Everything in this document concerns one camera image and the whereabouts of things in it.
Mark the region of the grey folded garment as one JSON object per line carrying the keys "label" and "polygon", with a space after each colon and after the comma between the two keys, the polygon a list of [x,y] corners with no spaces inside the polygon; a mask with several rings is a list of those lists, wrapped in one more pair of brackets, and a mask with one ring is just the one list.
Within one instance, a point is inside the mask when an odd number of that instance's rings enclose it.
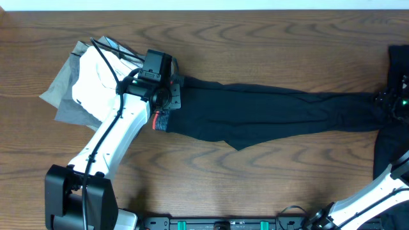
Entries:
{"label": "grey folded garment", "polygon": [[72,98],[72,86],[79,78],[79,59],[88,47],[93,46],[77,42],[48,90],[42,93],[40,98],[58,109],[56,121],[84,125],[96,130],[103,121],[97,120]]}

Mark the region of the black garment at right edge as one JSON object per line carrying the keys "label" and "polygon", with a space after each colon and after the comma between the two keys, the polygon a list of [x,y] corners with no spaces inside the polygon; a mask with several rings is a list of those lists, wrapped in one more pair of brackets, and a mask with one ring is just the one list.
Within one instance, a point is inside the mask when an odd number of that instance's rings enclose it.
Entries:
{"label": "black garment at right edge", "polygon": [[387,87],[400,94],[403,90],[403,76],[408,76],[408,45],[391,45]]}

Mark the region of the white t-shirt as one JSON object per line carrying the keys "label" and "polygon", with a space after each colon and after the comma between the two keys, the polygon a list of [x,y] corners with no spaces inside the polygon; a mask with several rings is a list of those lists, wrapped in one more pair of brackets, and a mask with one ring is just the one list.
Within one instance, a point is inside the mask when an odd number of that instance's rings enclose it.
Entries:
{"label": "white t-shirt", "polygon": [[95,47],[88,47],[79,59],[79,78],[72,86],[72,98],[97,120],[104,121],[116,101],[117,82],[141,66],[138,61],[127,61],[112,52],[99,53]]}

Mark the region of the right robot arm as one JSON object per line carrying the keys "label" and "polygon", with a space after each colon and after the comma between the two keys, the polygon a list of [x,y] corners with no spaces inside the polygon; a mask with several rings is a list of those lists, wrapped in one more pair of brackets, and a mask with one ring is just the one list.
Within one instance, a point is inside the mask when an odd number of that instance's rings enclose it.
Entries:
{"label": "right robot arm", "polygon": [[374,102],[392,120],[375,142],[376,178],[305,220],[303,229],[358,229],[390,208],[408,204],[408,74],[388,82]]}

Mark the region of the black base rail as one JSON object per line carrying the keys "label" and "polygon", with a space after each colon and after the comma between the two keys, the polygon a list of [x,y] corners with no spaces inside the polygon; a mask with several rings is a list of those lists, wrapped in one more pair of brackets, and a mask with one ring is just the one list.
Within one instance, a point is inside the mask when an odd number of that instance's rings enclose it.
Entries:
{"label": "black base rail", "polygon": [[174,217],[148,213],[137,221],[139,230],[299,230],[312,229],[299,206],[290,206],[276,216]]}

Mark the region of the black leggings red waistband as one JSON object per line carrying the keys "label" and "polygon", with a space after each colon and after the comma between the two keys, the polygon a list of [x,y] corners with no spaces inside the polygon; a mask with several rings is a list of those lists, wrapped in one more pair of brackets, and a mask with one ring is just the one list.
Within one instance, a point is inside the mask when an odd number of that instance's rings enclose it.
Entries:
{"label": "black leggings red waistband", "polygon": [[236,150],[295,135],[368,132],[389,120],[370,93],[307,93],[193,77],[180,82],[181,108],[157,114],[153,129],[224,141]]}

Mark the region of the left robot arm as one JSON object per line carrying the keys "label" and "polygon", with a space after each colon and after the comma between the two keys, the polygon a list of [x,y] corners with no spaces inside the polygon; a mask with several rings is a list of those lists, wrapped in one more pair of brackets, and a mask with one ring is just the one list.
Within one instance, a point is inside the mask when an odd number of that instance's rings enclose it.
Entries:
{"label": "left robot arm", "polygon": [[142,67],[119,80],[107,54],[94,50],[114,79],[113,106],[85,148],[67,166],[52,165],[45,175],[47,229],[136,229],[138,217],[118,208],[112,181],[151,115],[181,107],[174,57],[149,50]]}

